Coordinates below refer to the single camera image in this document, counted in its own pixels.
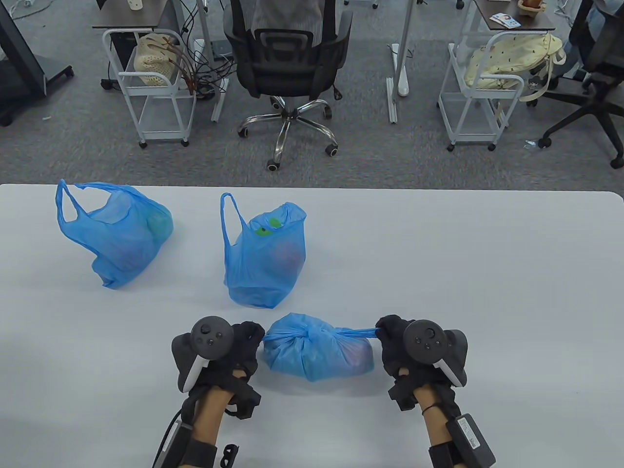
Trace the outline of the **person's right hand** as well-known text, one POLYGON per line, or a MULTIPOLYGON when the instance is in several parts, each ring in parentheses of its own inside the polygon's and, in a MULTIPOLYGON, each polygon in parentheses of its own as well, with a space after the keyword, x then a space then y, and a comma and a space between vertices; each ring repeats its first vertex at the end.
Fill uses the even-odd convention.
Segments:
POLYGON ((455 403, 451 381, 442 370, 418 363, 407 353, 404 332, 412 322, 412 319, 392 314, 380 318, 376 323, 376 337, 382 345, 383 366, 388 375, 394 378, 394 386, 389 390, 390 398, 396 401, 401 411, 412 410, 419 403, 414 391, 430 386, 435 393, 433 405, 439 407, 447 419, 457 418, 461 410, 455 403))

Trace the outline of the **person's left hand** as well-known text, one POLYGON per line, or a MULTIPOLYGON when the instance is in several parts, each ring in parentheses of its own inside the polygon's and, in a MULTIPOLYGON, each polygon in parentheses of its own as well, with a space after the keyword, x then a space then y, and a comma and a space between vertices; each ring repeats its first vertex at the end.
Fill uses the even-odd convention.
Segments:
POLYGON ((225 410, 240 420, 252 416, 261 396, 248 383, 258 368, 256 353, 265 336, 264 328, 256 322, 245 321, 232 325, 234 342, 231 350, 220 359, 209 362, 201 370, 193 389, 189 393, 192 401, 198 401, 208 390, 220 388, 234 394, 226 403, 235 405, 236 410, 225 410))

